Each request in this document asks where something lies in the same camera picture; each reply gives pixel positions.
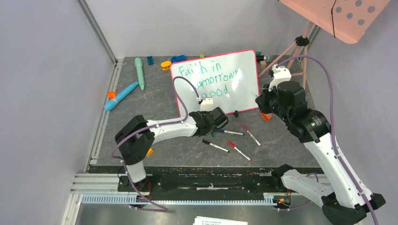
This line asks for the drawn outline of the pink framed whiteboard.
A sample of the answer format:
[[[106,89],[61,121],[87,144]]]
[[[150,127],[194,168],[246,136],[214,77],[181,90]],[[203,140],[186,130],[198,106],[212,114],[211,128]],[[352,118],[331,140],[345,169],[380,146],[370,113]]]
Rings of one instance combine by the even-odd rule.
[[[182,101],[177,102],[179,115],[199,110],[197,97],[213,98],[214,107],[226,114],[257,109],[259,95],[256,52],[252,49],[173,63],[171,76]]]

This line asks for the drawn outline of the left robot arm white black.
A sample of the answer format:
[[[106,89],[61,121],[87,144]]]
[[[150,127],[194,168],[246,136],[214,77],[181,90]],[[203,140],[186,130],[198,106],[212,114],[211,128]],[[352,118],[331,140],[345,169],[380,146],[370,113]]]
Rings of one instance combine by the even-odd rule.
[[[185,117],[169,120],[146,120],[133,117],[116,135],[116,150],[121,154],[130,186],[142,191],[147,186],[143,160],[153,144],[177,137],[201,137],[223,128],[229,122],[217,107],[211,111],[190,112]]]

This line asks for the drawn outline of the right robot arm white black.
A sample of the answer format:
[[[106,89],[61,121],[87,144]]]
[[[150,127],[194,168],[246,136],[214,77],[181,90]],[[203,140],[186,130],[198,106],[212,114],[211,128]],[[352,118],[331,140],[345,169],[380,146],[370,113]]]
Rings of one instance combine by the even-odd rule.
[[[334,225],[354,225],[385,205],[385,198],[370,191],[347,162],[324,114],[308,108],[305,90],[298,82],[265,84],[255,101],[262,113],[273,113],[285,123],[329,181],[323,185],[284,164],[271,173],[274,190],[301,194],[318,205]]]

